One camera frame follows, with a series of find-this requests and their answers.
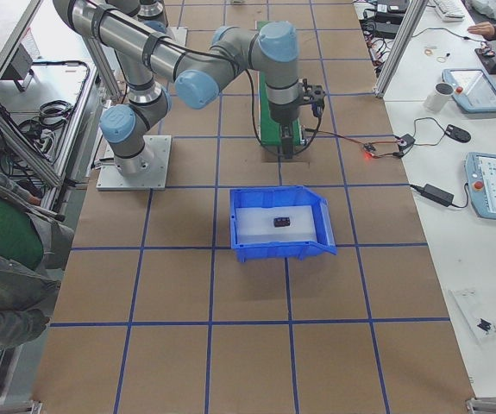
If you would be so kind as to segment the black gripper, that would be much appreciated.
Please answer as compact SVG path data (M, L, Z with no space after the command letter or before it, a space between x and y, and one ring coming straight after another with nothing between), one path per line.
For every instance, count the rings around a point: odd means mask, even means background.
M270 117L279 124L280 151L284 159L293 157L292 124L299 118L299 108L309 105L313 116L320 119L325 108L324 98L324 88L321 85L310 85L306 78L285 89L269 87Z

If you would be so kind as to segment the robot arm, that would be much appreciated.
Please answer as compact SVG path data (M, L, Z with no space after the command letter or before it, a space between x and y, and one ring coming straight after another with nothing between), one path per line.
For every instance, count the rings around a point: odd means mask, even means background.
M324 91L298 76L298 37L290 22L270 22L260 29L222 26L208 51L178 44L139 15L145 1L56 1L63 23L75 33L112 49L129 87L129 101L107 110L100 128L124 177L139 176L153 165L146 133L171 110L171 98L157 77L173 84L177 96L201 110L242 73L265 78L270 117L279 125L283 153L291 158L294 123L309 105L320 118Z
M158 0L107 0L124 14L142 22L159 22L168 27L165 3Z

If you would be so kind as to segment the bystander hand on desk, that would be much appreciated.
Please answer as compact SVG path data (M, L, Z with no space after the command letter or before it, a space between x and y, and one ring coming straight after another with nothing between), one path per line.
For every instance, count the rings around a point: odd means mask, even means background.
M490 41L495 36L495 27L490 22L480 22L468 27L467 31L472 35L480 35Z

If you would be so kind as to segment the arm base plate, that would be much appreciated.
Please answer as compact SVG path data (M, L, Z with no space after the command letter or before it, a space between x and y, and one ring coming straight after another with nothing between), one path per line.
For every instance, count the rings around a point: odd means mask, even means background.
M166 29L167 34L171 37L173 41L180 44L181 46L186 45L188 28L187 27L171 27Z
M145 147L131 159L115 157L107 146L97 179L100 191L143 191L166 188L173 138L170 135L145 135Z

